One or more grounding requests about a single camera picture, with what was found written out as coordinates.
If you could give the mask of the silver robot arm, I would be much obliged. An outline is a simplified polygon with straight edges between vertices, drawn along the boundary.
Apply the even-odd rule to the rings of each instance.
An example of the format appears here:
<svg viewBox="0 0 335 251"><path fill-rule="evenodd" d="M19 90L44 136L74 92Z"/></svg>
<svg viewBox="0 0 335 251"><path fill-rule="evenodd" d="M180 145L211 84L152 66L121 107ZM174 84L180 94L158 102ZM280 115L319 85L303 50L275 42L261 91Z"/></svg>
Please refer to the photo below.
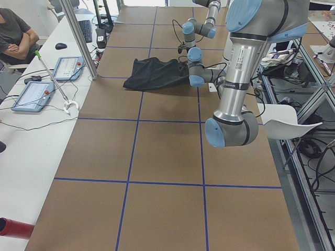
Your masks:
<svg viewBox="0 0 335 251"><path fill-rule="evenodd" d="M203 7L207 7L208 13L204 24L198 22L195 18L190 18L186 23L182 25L184 42L181 42L178 47L179 53L181 53L183 50L189 51L190 48L196 46L195 35L201 35L203 37L212 39L217 32L215 24L218 13L221 9L221 1L194 0L193 3Z"/></svg>
<svg viewBox="0 0 335 251"><path fill-rule="evenodd" d="M195 35L213 38L220 1L199 1L208 8L204 23L189 19L182 26L187 49L189 83L201 87L218 85L218 108L205 122L205 136L214 147L250 144L258 135L258 122L244 106L253 70L257 67L261 46L302 37L307 30L309 1L233 1L226 15L226 27L232 42L225 71L203 66L203 54Z"/></svg>

